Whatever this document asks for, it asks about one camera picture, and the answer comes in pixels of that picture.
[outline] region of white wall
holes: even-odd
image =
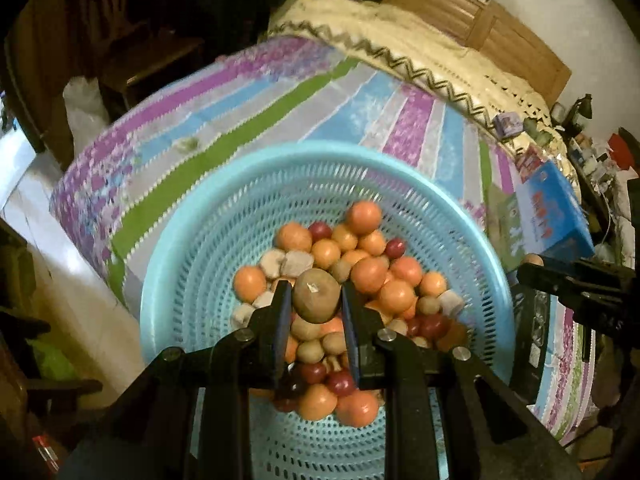
[[[619,126],[640,139],[640,44],[611,0],[495,0],[571,69],[559,101],[593,95],[586,132],[608,139]]]

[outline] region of colander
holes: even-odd
[[[472,329],[471,350],[508,383],[511,299],[484,234],[446,192],[405,163],[339,142],[305,141],[253,152],[210,174],[185,197],[146,273],[140,313],[146,362],[167,346],[189,352],[215,345],[233,330],[236,270],[255,265],[273,247],[281,225],[316,220],[335,225],[356,200],[375,201],[383,211],[385,236],[402,238],[406,253],[423,268],[444,273],[465,300],[460,319]],[[340,426],[333,416],[305,422],[252,399],[254,478],[384,478],[383,411],[370,426],[355,429]],[[199,420],[196,412],[192,450]]]

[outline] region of blue box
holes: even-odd
[[[516,189],[527,252],[573,261],[594,254],[587,221],[574,190],[551,162]]]

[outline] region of basket rim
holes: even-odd
[[[508,314],[511,314],[498,318],[502,318],[500,330],[508,333],[504,335],[500,345],[503,350],[499,353],[500,357],[496,355],[500,364],[497,365],[494,360],[495,372],[508,384],[511,379],[515,347],[510,289],[500,260],[485,234],[467,211],[459,206],[445,190],[405,162],[363,146],[337,141],[306,140],[263,148],[229,161],[194,185],[191,192],[178,204],[162,231],[146,270],[140,301],[140,343],[145,362],[147,364],[151,362],[164,349],[158,348],[156,336],[161,332],[164,333],[166,319],[170,315],[155,306],[161,304],[161,300],[171,297],[167,289],[174,281],[169,277],[178,275],[178,268],[184,259],[182,257],[184,247],[190,245],[194,229],[202,224],[207,214],[202,204],[227,198],[241,186],[269,171],[286,168],[291,164],[303,165],[321,161],[367,166],[372,170],[384,171],[410,184],[413,188],[426,189],[430,200],[455,213],[455,216],[468,229],[467,232],[474,234],[467,237],[465,241],[476,254],[484,256],[484,263],[488,267],[485,273],[486,280],[494,298],[495,309],[501,314],[504,314],[504,310],[508,310]]]

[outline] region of fruit pile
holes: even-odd
[[[360,428],[375,420],[384,400],[381,392],[356,389],[349,372],[342,319],[340,284],[351,280],[367,298],[366,307],[380,313],[384,325],[418,346],[449,351],[467,343],[466,327],[455,320],[465,304],[446,278],[424,272],[405,255],[400,238],[380,232],[382,211],[374,202],[356,202],[344,223],[308,228],[290,222],[275,237],[257,266],[236,272],[234,290],[242,304],[232,314],[235,328],[246,327],[256,308],[269,306],[280,280],[293,286],[290,334],[285,358],[289,367],[268,396],[281,412],[297,411],[305,420],[335,412],[345,426]]]

